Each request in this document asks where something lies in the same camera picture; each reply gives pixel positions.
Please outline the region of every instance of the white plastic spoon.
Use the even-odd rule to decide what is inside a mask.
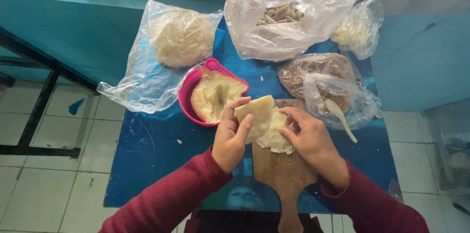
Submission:
[[[343,123],[344,129],[346,130],[346,133],[348,133],[349,137],[354,143],[357,143],[357,139],[354,137],[354,135],[351,133],[349,130],[348,124],[346,123],[346,119],[344,118],[343,111],[341,111],[341,108],[331,99],[325,98],[325,105],[328,110],[335,115],[336,117],[341,120],[341,123]]]

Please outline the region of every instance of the clear plastic bag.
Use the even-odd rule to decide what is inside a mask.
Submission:
[[[283,61],[325,41],[356,0],[226,0],[225,19],[241,59]],[[266,8],[290,4],[303,21],[258,25]]]
[[[341,50],[352,51],[357,59],[366,59],[376,51],[379,28],[384,21],[384,7],[379,0],[364,0],[348,12],[331,33]]]
[[[129,53],[126,76],[116,87],[100,82],[97,91],[131,111],[167,109],[178,100],[186,74],[212,55],[222,16],[223,12],[202,14],[149,0]]]
[[[279,67],[277,75],[282,85],[297,99],[304,99],[303,78],[307,74],[331,74],[351,83],[356,81],[349,60],[340,54],[305,54]]]
[[[344,129],[341,121],[325,107],[324,97],[332,99],[342,108],[351,130],[365,127],[375,116],[383,117],[379,98],[361,83],[314,73],[304,76],[304,91],[308,112],[330,128]]]

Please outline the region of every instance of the hand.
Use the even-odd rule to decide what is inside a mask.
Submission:
[[[253,115],[249,114],[239,125],[234,109],[240,105],[248,104],[250,100],[251,97],[243,97],[227,104],[215,133],[212,157],[227,175],[243,158],[246,137],[254,120]]]
[[[287,126],[294,126],[294,131],[281,128],[279,133],[285,136],[300,156],[312,164],[335,189],[343,191],[349,183],[349,169],[336,150],[325,124],[299,108],[284,107],[279,112],[288,115]]]

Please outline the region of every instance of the maroon sweater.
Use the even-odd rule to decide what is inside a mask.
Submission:
[[[232,179],[215,162],[212,147],[194,156],[106,219],[101,233],[169,233],[202,200]],[[428,233],[422,216],[384,192],[350,163],[349,185],[338,194],[320,177],[321,191],[351,217],[357,233]]]

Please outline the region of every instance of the blue table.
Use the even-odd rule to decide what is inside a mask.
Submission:
[[[271,94],[274,99],[292,96],[280,84],[277,68],[284,63],[261,60],[241,60],[231,42],[222,19],[219,29],[225,31],[213,57],[239,78],[246,80],[250,90],[246,96],[254,98]],[[329,40],[311,46],[306,53],[339,53]],[[377,94],[370,60],[358,61],[353,56],[367,88]],[[193,156],[203,153],[213,144],[215,127],[197,125],[188,119],[178,104],[169,109],[147,114],[126,110],[104,206],[121,207],[149,185],[185,164]],[[400,195],[397,173],[391,155],[387,130],[383,119],[374,119],[366,127],[353,131],[359,140],[354,144],[345,131],[329,129],[331,138],[344,158],[370,177],[379,187]],[[212,194],[201,204],[205,209],[227,209],[228,193],[235,187],[247,187],[263,201],[261,211],[279,212],[279,200],[271,188],[253,179],[251,145],[245,149],[243,160],[233,171],[231,182]],[[317,184],[306,188],[298,200],[299,212],[336,213],[321,194]]]

